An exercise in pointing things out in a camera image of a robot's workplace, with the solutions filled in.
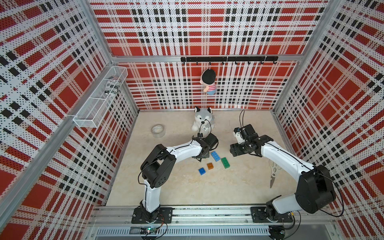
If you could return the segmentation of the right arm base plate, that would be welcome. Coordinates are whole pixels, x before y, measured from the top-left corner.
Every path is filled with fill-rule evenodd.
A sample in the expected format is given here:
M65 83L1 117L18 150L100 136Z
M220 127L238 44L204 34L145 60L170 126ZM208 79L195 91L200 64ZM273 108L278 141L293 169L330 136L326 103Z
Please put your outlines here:
M254 223L293 223L294 220L290 213L278 214L270 208L257 206L251 207L251 217Z

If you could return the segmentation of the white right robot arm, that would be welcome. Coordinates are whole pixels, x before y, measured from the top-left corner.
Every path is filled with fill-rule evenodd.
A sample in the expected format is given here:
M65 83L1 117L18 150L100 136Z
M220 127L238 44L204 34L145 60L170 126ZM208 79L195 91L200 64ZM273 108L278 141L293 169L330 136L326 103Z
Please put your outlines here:
M288 151L267 135L259 136L252 125L234 129L236 144L230 146L233 157L253 155L265 157L286 171L296 182L296 192L276 197L266 203L267 218L304 210L314 214L336 200L336 191L330 171L324 166L314 166Z

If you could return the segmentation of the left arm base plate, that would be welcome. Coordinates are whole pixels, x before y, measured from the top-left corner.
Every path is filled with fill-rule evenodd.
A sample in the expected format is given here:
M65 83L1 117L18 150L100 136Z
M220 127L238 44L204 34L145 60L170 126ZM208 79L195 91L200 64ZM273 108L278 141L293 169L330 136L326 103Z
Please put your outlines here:
M149 213L144 207L139 206L134 209L132 224L170 224L173 217L173 208L159 207L154 212Z

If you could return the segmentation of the green long lego brick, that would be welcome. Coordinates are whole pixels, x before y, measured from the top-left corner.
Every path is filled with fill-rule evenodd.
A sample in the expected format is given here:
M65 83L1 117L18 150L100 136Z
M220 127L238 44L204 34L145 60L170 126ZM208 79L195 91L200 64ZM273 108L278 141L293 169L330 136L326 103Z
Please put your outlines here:
M228 162L227 158L221 158L221 162L225 169L228 169L230 167L230 163Z

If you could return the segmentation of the light blue long lego brick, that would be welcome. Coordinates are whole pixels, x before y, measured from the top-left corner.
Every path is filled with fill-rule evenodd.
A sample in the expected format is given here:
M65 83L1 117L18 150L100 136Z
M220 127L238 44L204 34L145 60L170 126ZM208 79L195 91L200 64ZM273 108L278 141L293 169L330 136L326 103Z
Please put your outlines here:
M221 160L220 156L215 152L215 151L212 151L211 152L211 156L213 157L213 159L218 162Z

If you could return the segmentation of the orange square lego brick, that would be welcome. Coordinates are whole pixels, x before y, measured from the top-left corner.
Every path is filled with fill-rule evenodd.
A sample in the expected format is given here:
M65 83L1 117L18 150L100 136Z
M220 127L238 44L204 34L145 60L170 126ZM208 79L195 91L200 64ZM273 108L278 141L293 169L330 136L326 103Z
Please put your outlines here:
M207 167L208 167L209 170L211 170L211 169L214 168L214 165L213 165L212 163L208 163L208 164L207 164Z

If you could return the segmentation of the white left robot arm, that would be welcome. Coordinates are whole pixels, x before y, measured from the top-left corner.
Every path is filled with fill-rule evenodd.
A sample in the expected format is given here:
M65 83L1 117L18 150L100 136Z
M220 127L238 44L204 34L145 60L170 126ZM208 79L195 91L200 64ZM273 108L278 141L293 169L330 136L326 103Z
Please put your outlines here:
M199 134L189 142L174 147L156 145L140 167L138 179L143 179L140 184L146 186L141 208L149 214L157 212L161 205L161 187L169 179L175 164L189 158L199 162L207 159L218 144L218 138L210 133L204 138Z

